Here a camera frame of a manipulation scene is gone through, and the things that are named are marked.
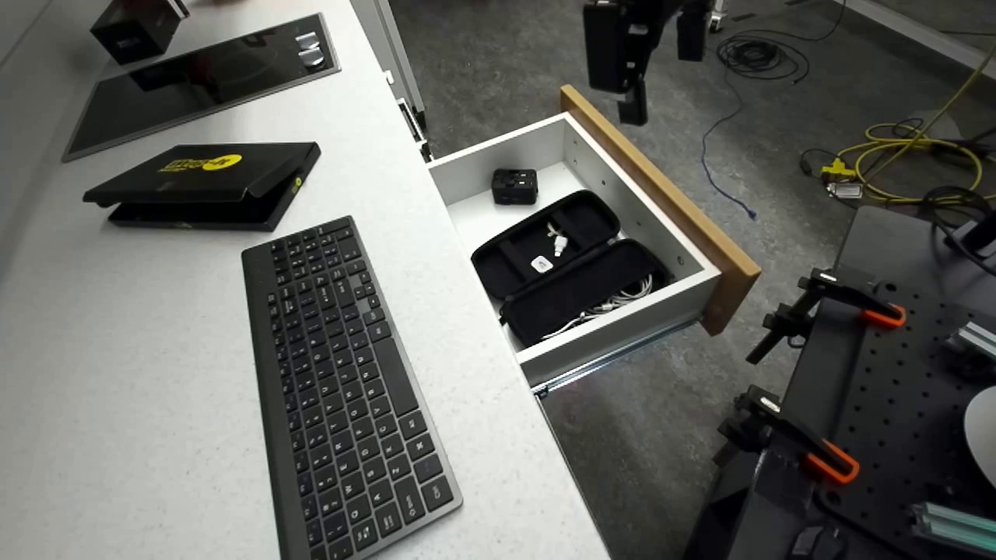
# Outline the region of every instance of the desk surface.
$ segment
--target desk surface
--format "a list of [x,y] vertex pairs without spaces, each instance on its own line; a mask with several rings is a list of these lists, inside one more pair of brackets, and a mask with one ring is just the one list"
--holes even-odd
[[[856,211],[836,266],[878,284],[915,285],[923,298],[945,298],[962,307],[991,307],[996,302],[993,277],[945,253],[927,219],[888,209]],[[802,423],[832,433],[858,342],[861,329],[852,329],[852,307],[825,302],[784,392],[784,407]],[[778,455],[795,450],[781,450],[774,441],[763,455],[727,556],[784,556],[812,517],[809,480]],[[894,554],[867,539],[848,539],[848,556]]]
[[463,492],[463,509],[387,556],[604,556],[351,7],[192,7],[171,57],[325,12],[341,71],[61,164],[107,71],[95,12],[55,0],[0,69],[0,162],[23,162],[0,253],[0,556],[277,556],[239,266],[270,237],[119,231],[82,203],[208,140],[321,140],[277,237],[338,214],[362,228]]

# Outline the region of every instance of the black keyboard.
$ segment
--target black keyboard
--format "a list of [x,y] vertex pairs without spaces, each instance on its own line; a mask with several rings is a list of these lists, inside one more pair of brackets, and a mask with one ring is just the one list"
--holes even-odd
[[244,266],[283,556],[373,556],[458,509],[351,217]]

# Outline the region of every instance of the white desk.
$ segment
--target white desk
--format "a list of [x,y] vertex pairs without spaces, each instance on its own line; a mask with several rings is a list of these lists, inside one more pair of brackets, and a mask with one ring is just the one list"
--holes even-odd
[[173,144],[321,140],[277,234],[354,214],[463,509],[387,556],[604,556],[597,527],[452,239],[346,0],[192,7],[171,57],[325,12],[338,73],[59,154],[107,69],[99,7],[54,0],[0,69],[0,556],[277,556],[239,253],[264,234],[119,231],[82,192]]

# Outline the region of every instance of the floor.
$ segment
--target floor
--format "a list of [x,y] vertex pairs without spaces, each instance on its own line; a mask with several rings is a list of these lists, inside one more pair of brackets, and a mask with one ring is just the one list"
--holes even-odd
[[[584,86],[582,0],[391,7],[434,154],[554,116],[561,84],[579,84],[617,119],[609,94]],[[832,0],[742,0],[727,10],[708,49],[742,32],[766,32],[799,53],[799,73],[748,80],[714,53],[677,62],[668,28],[646,71],[650,125],[623,131],[763,265],[763,281],[721,335],[691,325],[546,400],[607,551],[620,560],[682,556],[714,482],[721,444],[716,427],[732,398],[748,386],[784,392],[789,379],[795,348],[778,345],[758,366],[744,354],[766,332],[763,314],[798,298],[798,277],[834,261],[852,217],[848,206],[828,199],[799,172],[799,154],[858,144],[871,122],[923,116],[969,73]],[[993,37],[996,22],[975,18],[969,32],[975,39],[983,32]],[[962,134],[993,128],[993,94],[993,84],[975,86],[945,125]],[[744,199],[755,217],[708,186],[702,162],[716,186]],[[909,164],[882,181],[922,192],[966,173]]]

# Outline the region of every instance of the black pouch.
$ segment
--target black pouch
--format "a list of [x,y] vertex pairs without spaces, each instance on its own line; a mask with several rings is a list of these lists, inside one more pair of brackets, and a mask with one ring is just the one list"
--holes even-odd
[[491,237],[470,261],[510,332],[534,345],[671,284],[653,253],[617,237],[612,209],[582,190]]

